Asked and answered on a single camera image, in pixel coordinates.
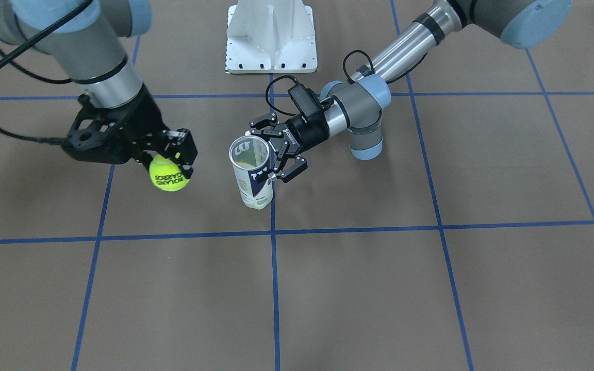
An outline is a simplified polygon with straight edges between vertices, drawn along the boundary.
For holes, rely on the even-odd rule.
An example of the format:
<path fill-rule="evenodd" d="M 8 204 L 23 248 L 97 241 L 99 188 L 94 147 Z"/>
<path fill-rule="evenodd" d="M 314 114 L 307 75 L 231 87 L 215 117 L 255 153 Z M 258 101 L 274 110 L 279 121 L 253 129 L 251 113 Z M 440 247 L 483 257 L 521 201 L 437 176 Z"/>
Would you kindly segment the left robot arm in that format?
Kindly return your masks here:
<path fill-rule="evenodd" d="M 435 1 L 377 56 L 345 81 L 326 84 L 320 95 L 287 75 L 293 82 L 288 96 L 298 112 L 284 122 L 274 113 L 250 122 L 250 136 L 270 161 L 251 171 L 252 180 L 290 181 L 307 169 L 304 152 L 342 132 L 349 134 L 355 158 L 372 160 L 383 148 L 389 85 L 414 70 L 447 35 L 475 24 L 504 44 L 526 49 L 559 29 L 570 10 L 571 1 Z"/>

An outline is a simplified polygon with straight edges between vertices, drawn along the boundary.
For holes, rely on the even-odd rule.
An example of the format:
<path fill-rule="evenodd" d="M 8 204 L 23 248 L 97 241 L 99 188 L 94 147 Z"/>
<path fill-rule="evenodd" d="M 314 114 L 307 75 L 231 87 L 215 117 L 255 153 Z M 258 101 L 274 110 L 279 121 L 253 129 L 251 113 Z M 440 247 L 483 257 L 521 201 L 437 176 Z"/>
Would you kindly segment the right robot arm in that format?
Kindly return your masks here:
<path fill-rule="evenodd" d="M 81 109 L 65 137 L 15 139 L 61 146 L 78 161 L 124 164 L 133 159 L 158 186 L 188 183 L 197 150 L 188 129 L 172 130 L 120 44 L 152 23 L 148 1 L 0 1 L 0 68 L 29 49 L 53 56 Z"/>

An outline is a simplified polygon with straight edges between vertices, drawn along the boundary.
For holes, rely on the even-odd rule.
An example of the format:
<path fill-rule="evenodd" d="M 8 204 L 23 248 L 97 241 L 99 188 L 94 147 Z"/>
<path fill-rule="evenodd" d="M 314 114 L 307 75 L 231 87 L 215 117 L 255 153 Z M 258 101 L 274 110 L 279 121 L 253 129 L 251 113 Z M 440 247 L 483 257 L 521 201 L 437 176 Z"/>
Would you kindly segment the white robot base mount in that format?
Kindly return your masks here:
<path fill-rule="evenodd" d="M 313 73 L 314 12 L 302 1 L 238 1 L 227 11 L 229 74 Z"/>

